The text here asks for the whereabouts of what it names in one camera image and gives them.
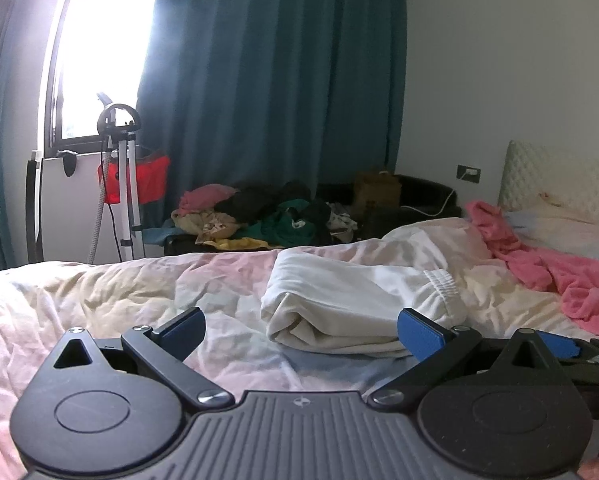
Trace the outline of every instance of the pillow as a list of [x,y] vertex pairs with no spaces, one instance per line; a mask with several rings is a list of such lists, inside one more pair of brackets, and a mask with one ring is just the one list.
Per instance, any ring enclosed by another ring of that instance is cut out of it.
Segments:
[[528,246],[599,260],[599,225],[579,212],[541,200],[504,217]]

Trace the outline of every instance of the red cloth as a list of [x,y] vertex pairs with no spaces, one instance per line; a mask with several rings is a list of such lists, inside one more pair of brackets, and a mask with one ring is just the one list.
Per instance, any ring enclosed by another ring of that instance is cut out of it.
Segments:
[[[152,160],[140,161],[137,164],[138,181],[138,199],[140,204],[159,200],[166,193],[166,172],[171,163],[167,156],[160,156]],[[118,175],[118,165],[111,163],[108,167],[106,177],[106,197],[104,202],[107,204],[120,203],[120,180]],[[97,177],[102,181],[102,167],[97,168]],[[126,168],[126,182],[130,183],[129,168]],[[131,185],[127,184],[128,198],[131,200]]]
[[528,288],[557,291],[562,312],[578,326],[599,335],[599,261],[528,247],[519,241],[499,207],[475,201],[466,209],[493,256]]
[[237,189],[222,184],[207,184],[192,191],[184,191],[180,199],[177,214],[180,216],[189,213],[199,213],[205,209],[213,209],[215,204],[232,197]]

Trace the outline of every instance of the elastic waistband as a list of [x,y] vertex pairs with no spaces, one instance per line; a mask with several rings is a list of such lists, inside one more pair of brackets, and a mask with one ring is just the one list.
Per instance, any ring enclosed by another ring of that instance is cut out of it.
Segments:
[[455,284],[453,277],[443,269],[425,270],[424,275],[431,280],[435,290],[441,296],[449,312],[463,312],[466,308],[462,298],[459,296],[459,289]]

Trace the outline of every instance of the yellow cloth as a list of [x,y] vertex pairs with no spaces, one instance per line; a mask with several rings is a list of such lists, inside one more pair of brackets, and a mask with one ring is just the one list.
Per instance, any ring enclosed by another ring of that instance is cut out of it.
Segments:
[[210,245],[222,251],[245,251],[249,249],[275,249],[264,240],[255,238],[240,238],[239,240],[209,240],[204,245]]

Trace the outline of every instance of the electrical outlet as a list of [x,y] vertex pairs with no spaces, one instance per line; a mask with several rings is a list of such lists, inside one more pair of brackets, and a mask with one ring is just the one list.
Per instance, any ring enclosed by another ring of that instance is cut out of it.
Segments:
[[480,168],[473,168],[471,166],[457,165],[456,177],[460,180],[466,180],[473,184],[479,184],[479,178],[482,176],[482,170]]

